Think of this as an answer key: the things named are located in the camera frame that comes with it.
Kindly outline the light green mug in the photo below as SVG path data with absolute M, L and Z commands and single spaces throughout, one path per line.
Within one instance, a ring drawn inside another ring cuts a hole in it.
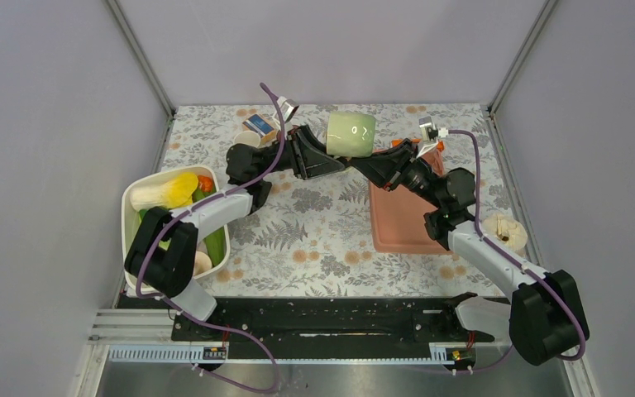
M 364 158 L 372 155 L 375 117 L 360 112 L 331 112 L 326 132 L 326 153 L 331 156 Z

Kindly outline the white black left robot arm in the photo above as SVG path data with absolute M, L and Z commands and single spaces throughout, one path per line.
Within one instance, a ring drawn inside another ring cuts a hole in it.
M 306 126 L 292 128 L 266 147 L 235 144 L 226 161 L 226 188 L 182 208 L 148 210 L 124 262 L 126 273 L 136 279 L 138 298 L 163 299 L 186 313 L 193 318 L 192 329 L 205 340 L 221 334 L 224 320 L 214 312 L 216 299 L 193 277 L 202 239 L 259 210 L 271 191 L 266 175 L 292 170 L 300 179 L 311 179 L 348 166 L 346 157 L 329 155 Z

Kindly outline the yellow green faceted mug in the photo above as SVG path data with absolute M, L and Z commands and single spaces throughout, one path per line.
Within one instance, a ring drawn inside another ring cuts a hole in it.
M 235 135 L 233 143 L 258 148 L 261 146 L 261 135 L 253 131 L 239 132 Z

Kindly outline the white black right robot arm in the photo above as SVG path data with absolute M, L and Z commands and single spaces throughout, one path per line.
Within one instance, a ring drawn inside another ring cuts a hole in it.
M 435 207 L 423 216 L 427 235 L 505 293 L 510 302 L 508 335 L 526 362 L 576 361 L 585 354 L 590 332 L 575 279 L 563 270 L 551 273 L 526 262 L 484 233 L 480 214 L 469 210 L 479 206 L 480 181 L 474 173 L 455 168 L 436 174 L 409 139 L 348 162 L 375 187 L 404 187 Z

